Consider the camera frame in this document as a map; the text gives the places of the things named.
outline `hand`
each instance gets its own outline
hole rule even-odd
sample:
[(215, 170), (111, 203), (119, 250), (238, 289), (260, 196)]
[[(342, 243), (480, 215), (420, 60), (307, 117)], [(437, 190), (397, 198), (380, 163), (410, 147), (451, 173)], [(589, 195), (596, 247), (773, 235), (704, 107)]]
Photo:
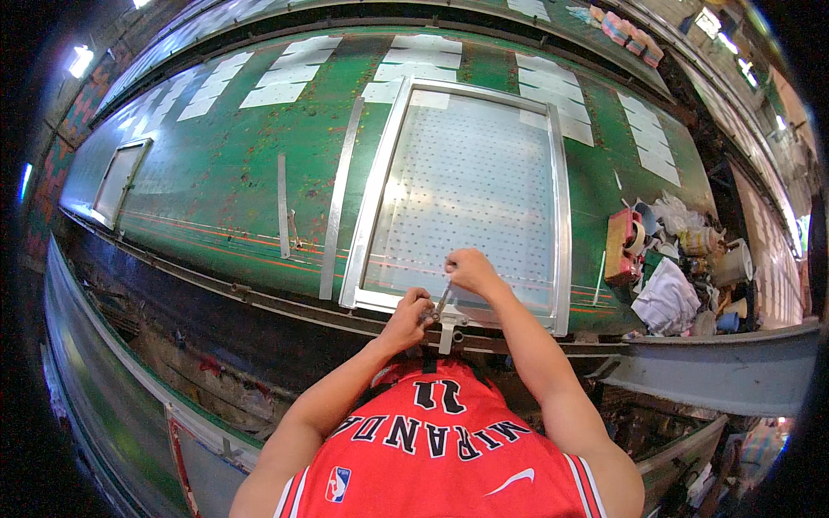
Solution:
[(434, 309), (430, 297), (423, 288), (409, 288), (377, 338), (386, 352), (393, 356), (423, 340), (424, 329), (434, 322), (432, 317), (420, 318), (424, 313), (431, 314)]
[(452, 284), (460, 286), (489, 300), (505, 287), (509, 289), (492, 267), (487, 256), (478, 249), (464, 248), (453, 251), (446, 258), (446, 273)]

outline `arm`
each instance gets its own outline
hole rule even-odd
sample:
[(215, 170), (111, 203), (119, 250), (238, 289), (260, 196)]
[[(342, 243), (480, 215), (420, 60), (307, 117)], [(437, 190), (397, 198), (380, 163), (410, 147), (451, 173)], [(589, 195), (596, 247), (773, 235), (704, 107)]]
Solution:
[(555, 339), (478, 250), (455, 250), (446, 271), (453, 284), (483, 297), (497, 314), (518, 375), (541, 407), (547, 435), (562, 452), (587, 460), (609, 518), (638, 518), (644, 505), (642, 477), (608, 437)]
[(419, 342), (434, 307), (423, 288), (411, 288), (397, 305), (381, 335), (326, 375), (293, 403), (262, 448), (254, 471), (230, 508), (230, 518), (271, 518), (285, 483), (311, 464), (325, 439), (347, 416), (371, 378), (392, 356)]

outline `red basketball jersey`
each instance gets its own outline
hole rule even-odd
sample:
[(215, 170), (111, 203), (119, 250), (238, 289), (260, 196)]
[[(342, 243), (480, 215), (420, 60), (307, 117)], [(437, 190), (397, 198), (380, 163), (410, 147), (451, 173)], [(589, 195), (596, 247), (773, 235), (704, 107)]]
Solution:
[(274, 517), (606, 518), (587, 462), (563, 454), (461, 362), (394, 383), (349, 415), (288, 481)]

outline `nike swoosh logo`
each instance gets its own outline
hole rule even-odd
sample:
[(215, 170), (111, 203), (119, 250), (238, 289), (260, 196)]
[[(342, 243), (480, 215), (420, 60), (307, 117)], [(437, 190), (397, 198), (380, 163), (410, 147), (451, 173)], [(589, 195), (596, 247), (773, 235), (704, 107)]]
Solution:
[(516, 480), (521, 480), (522, 478), (529, 478), (530, 482), (533, 482), (536, 479), (536, 470), (534, 470), (531, 467), (528, 467), (524, 471), (522, 471), (520, 473), (516, 473), (512, 477), (507, 478), (507, 481), (504, 482), (503, 484), (501, 484), (501, 487), (498, 487), (495, 491), (490, 491), (489, 493), (487, 493), (484, 496), (494, 495), (495, 493), (499, 492), (504, 487), (507, 487), (510, 484), (512, 484), (513, 482), (515, 482)]

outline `nba logo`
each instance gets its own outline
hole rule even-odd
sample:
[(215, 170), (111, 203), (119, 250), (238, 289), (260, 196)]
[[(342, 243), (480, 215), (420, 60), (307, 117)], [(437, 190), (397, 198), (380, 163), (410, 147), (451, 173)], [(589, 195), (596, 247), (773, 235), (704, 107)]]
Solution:
[(351, 478), (351, 470), (335, 466), (328, 476), (328, 485), (325, 488), (325, 499), (338, 504), (348, 489), (348, 479)]

